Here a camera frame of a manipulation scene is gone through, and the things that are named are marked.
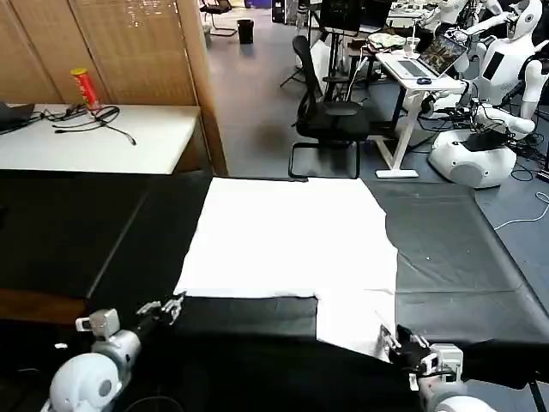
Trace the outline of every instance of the white cable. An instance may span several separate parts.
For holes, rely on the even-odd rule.
[[[522,221],[540,221],[541,219],[543,219],[543,217],[546,215],[547,213],[547,210],[549,210],[549,196],[547,196],[545,193],[543,193],[542,191],[538,191],[535,196],[541,200],[541,202],[543,203],[547,203],[547,206],[546,206],[546,209],[543,211],[543,213],[540,215],[540,217],[536,217],[535,219],[515,219],[513,221],[507,221],[505,222],[504,224],[502,225],[499,225],[498,227],[495,227],[494,230],[499,230],[501,229],[502,227],[505,227],[507,225],[510,225],[511,223],[520,223]]]
[[[364,60],[362,60],[362,51],[364,49],[364,46],[360,47],[360,59],[359,59],[359,65],[357,66],[357,69],[354,71],[353,79],[351,80],[351,83],[349,84],[349,89],[347,90],[347,96],[345,96],[345,101],[349,100],[349,96],[351,95],[351,90],[353,90],[353,83],[354,79],[357,77],[357,73],[362,70],[364,67],[364,63],[368,60],[368,56],[365,56]]]

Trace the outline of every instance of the black office chair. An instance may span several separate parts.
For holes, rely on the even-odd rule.
[[[292,178],[310,177],[293,172],[293,156],[296,148],[347,150],[354,143],[356,156],[353,179],[357,179],[360,175],[359,143],[367,139],[370,129],[367,112],[361,105],[350,101],[322,101],[307,38],[305,36],[294,38],[293,49],[303,64],[307,85],[307,92],[299,103],[296,129],[301,136],[315,138],[318,143],[298,142],[292,145],[288,174]],[[340,78],[324,77],[323,80],[341,82]]]
[[[206,0],[202,0],[200,11],[204,13],[204,21],[206,21],[208,15],[212,16],[212,26],[215,29],[215,32],[212,31],[210,33],[212,36],[231,37],[237,32],[236,28],[215,26],[214,15],[224,15],[231,10],[232,5],[229,3],[229,0],[216,0],[216,4],[209,4],[206,3]]]

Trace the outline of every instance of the pringles can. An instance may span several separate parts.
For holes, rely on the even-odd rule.
[[[95,92],[92,79],[86,69],[73,69],[70,74],[76,79],[78,88],[88,110],[97,110],[101,107],[100,100]]]

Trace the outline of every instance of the blue object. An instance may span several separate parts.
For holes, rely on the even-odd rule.
[[[254,9],[270,9],[272,3],[271,0],[245,0],[245,6],[247,9],[251,7]]]

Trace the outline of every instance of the gray floor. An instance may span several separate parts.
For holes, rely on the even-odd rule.
[[[253,45],[240,45],[238,36],[213,37],[209,43],[210,68],[229,171],[233,176],[286,178],[292,143],[306,140],[291,127],[304,86],[289,82],[279,88],[279,83],[293,72],[295,55],[291,41],[295,27],[272,23],[270,10],[260,9],[235,9],[216,21],[236,27],[236,20],[243,17],[255,22]],[[381,113],[389,118],[397,88],[374,85],[370,93],[367,103],[379,106]],[[540,121],[537,131],[549,136],[549,124]],[[374,179],[375,170],[383,168],[384,163],[373,145],[365,145],[363,150],[361,177]],[[341,167],[335,167],[337,162],[312,153],[300,156],[298,162],[304,168],[299,171],[324,175],[346,173]],[[521,163],[535,168],[534,163],[525,160]],[[443,181],[426,163],[424,154],[408,154],[404,166],[415,168],[421,180]],[[535,198],[536,191],[549,193],[549,185],[538,179],[531,182],[507,179],[497,189],[477,191],[476,200],[490,223],[496,226],[511,219],[538,216],[545,204]],[[536,223],[511,225],[499,232],[546,307],[549,307],[549,252],[544,234],[548,233],[549,216]],[[535,410],[528,389],[513,391],[480,382],[471,382],[469,387],[472,394],[498,412]],[[542,385],[541,389],[549,400],[549,385]]]

